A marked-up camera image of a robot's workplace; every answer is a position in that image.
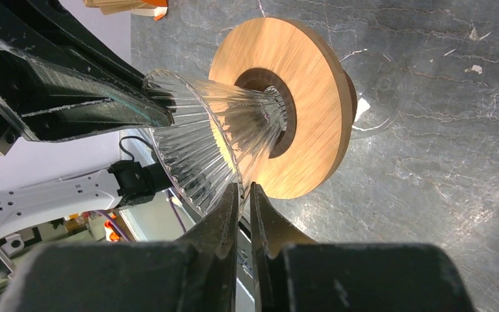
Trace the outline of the brown paper coffee filters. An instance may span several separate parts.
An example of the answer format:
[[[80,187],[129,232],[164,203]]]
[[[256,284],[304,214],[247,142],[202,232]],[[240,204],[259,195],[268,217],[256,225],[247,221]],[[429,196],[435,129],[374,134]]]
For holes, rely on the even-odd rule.
[[[105,15],[128,12],[160,20],[168,13],[168,0],[84,0],[84,6],[98,8]]]

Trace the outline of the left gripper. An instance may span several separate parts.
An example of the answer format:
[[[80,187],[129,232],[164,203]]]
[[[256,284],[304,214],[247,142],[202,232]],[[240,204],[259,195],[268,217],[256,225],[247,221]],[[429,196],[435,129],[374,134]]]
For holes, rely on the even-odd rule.
[[[19,138],[66,142],[172,124],[168,102],[59,1],[0,1],[0,155]]]

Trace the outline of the clear glass dripper cone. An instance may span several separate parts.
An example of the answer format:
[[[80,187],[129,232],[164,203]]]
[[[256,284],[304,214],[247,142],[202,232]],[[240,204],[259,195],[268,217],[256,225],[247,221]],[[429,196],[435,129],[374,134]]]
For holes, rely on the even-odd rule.
[[[250,185],[287,126],[287,108],[273,86],[248,90],[156,69],[144,92],[168,102],[172,124],[151,131],[155,153],[180,197],[209,214],[230,184],[243,207]]]

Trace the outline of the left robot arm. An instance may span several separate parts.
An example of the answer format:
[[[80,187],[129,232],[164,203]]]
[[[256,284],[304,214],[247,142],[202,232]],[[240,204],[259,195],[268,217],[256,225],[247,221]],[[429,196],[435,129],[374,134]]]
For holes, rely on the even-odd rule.
[[[149,97],[143,75],[59,1],[0,1],[0,155],[19,138],[67,142],[172,123],[172,98]],[[0,190],[0,239],[85,211],[146,203],[171,186],[160,164],[118,161],[64,180]],[[0,277],[15,267],[0,246]]]

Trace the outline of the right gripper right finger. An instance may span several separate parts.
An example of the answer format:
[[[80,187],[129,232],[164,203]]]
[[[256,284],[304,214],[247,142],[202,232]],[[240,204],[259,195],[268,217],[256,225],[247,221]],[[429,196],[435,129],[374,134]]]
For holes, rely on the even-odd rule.
[[[424,243],[316,242],[250,188],[259,311],[473,311],[453,261]]]

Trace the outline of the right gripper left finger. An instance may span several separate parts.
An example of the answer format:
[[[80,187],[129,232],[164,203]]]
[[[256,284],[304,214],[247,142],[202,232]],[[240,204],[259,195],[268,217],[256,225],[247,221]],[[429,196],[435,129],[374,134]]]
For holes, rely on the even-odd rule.
[[[27,255],[0,311],[230,311],[238,185],[170,242],[60,242]]]

